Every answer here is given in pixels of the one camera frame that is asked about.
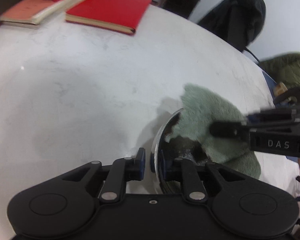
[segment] marble tabletop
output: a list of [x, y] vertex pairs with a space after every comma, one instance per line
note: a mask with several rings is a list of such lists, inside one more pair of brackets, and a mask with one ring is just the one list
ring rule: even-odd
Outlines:
[[[71, 24], [0, 27], [0, 240], [19, 191], [93, 160], [149, 154], [153, 138], [194, 83], [243, 113], [272, 106], [261, 70], [201, 27], [150, 6], [135, 36]], [[257, 154], [261, 180], [293, 191], [296, 163]], [[129, 192], [154, 193], [146, 168]]]

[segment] green cloth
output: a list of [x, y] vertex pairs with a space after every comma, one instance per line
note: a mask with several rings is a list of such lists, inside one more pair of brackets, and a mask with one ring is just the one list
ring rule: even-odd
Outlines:
[[262, 61], [259, 67], [277, 83], [285, 84], [288, 89], [300, 86], [300, 53], [280, 55]]
[[216, 138], [209, 132], [213, 121], [244, 121], [244, 115], [221, 96], [196, 85], [186, 85], [181, 100], [183, 110], [180, 119], [166, 141], [177, 136], [198, 141], [213, 162], [258, 179], [260, 164], [247, 143], [238, 139]]

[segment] fuzzy green towel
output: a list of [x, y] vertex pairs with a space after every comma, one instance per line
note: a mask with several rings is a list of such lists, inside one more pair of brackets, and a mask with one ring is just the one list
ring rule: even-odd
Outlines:
[[183, 110], [172, 133], [166, 138], [181, 136], [198, 141], [207, 156], [238, 172], [258, 179], [260, 164], [248, 144], [237, 139], [216, 138], [210, 135], [214, 121], [245, 121], [244, 115], [229, 101], [206, 88], [188, 84], [181, 97]]

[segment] red notebook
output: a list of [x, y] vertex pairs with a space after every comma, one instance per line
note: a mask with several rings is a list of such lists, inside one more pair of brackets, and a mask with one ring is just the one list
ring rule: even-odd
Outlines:
[[133, 35], [151, 0], [85, 0], [66, 12], [66, 21]]

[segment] white wall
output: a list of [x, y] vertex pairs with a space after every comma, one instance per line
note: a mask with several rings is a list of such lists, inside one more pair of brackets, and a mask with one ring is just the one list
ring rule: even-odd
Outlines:
[[[201, 0], [190, 16], [198, 22], [222, 0]], [[249, 49], [263, 59], [289, 51], [300, 51], [300, 0], [264, 0], [264, 28]]]

